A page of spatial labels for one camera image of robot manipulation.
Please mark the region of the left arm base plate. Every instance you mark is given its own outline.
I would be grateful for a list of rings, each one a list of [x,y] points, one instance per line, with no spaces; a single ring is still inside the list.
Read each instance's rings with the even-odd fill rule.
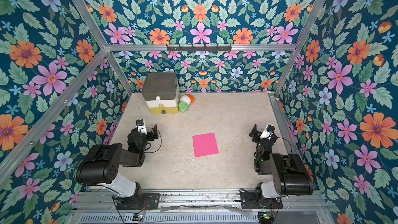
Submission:
[[[127,210],[153,210],[157,209],[160,202],[160,194],[144,193],[136,194],[129,198],[115,197],[116,209],[120,211]]]

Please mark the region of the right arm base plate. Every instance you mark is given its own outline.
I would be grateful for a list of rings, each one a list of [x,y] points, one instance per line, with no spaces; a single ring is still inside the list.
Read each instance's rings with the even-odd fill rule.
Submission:
[[[240,203],[242,209],[273,209],[278,210],[283,208],[281,199],[278,198],[264,198],[258,192],[247,191],[245,189],[239,190]]]

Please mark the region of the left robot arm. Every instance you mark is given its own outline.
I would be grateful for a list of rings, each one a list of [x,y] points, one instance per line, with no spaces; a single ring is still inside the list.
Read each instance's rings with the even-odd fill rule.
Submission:
[[[146,154],[150,153],[150,142],[160,137],[157,125],[148,128],[142,119],[138,120],[127,136],[128,149],[124,149],[121,143],[94,145],[74,174],[76,182],[103,187],[119,199],[142,200],[140,184],[122,175],[119,167],[141,167]]]

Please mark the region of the pink square paper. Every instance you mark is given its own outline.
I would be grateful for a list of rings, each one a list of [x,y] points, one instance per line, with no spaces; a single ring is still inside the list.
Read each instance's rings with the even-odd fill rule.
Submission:
[[[193,136],[193,150],[196,158],[218,154],[219,149],[215,134]]]

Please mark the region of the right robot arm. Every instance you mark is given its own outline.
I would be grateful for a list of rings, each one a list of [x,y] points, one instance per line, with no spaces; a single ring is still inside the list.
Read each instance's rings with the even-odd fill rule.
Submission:
[[[282,197],[310,196],[314,186],[300,155],[289,153],[282,155],[273,152],[278,140],[285,140],[275,134],[275,127],[267,125],[264,131],[258,131],[254,125],[249,137],[256,144],[254,170],[258,175],[271,176],[272,181],[259,183],[255,189],[257,200],[278,199]]]

